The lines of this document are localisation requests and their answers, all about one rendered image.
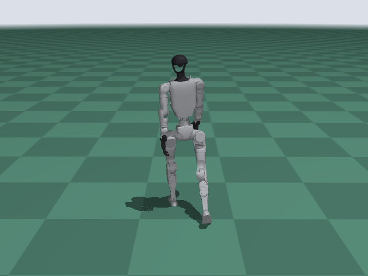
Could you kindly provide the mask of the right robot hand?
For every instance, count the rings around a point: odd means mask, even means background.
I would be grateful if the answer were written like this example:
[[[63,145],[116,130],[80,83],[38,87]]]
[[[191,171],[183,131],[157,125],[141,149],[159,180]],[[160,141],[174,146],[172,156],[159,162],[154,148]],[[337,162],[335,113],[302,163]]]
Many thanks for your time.
[[[193,124],[193,128],[194,128],[194,129],[198,130],[198,126],[200,125],[200,121],[197,121],[197,122],[196,122],[196,124],[195,124],[195,122],[193,121],[193,123],[191,123],[191,124]]]

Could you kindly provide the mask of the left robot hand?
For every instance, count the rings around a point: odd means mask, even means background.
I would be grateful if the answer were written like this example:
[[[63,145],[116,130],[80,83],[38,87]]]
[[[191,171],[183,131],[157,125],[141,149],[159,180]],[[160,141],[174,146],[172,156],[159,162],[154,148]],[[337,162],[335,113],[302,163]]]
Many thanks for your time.
[[[166,135],[163,135],[162,136],[162,139],[160,138],[160,141],[161,141],[161,146],[162,146],[162,149],[163,149],[163,153],[166,155],[166,156],[169,156],[169,154],[167,154],[168,152],[165,151],[165,142],[167,141],[167,136]]]

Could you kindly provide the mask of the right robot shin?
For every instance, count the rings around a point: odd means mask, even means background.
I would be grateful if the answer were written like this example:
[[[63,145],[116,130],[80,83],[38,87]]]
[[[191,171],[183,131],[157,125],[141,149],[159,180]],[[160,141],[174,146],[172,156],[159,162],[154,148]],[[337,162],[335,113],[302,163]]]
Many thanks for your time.
[[[207,179],[207,172],[204,170],[205,174],[205,180],[201,181],[199,180],[199,190],[200,190],[200,196],[202,199],[202,207],[203,211],[208,210],[208,179]]]

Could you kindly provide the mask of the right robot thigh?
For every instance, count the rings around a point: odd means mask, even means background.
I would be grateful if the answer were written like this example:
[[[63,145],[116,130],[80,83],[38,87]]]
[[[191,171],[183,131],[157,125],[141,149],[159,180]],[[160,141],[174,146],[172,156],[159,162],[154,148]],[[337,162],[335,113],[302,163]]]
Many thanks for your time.
[[[203,131],[200,130],[193,130],[194,132],[194,152],[197,161],[197,180],[204,181],[205,174],[204,170],[206,170],[206,145],[205,145],[205,134]]]

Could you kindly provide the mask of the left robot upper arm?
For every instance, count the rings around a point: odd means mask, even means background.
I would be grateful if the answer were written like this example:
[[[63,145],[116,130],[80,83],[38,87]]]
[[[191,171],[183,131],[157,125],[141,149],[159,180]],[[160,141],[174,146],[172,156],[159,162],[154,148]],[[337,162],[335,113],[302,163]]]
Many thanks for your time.
[[[163,117],[166,117],[169,115],[168,110],[168,91],[170,90],[170,82],[163,83],[159,86],[158,92],[159,92],[159,103],[163,111]]]

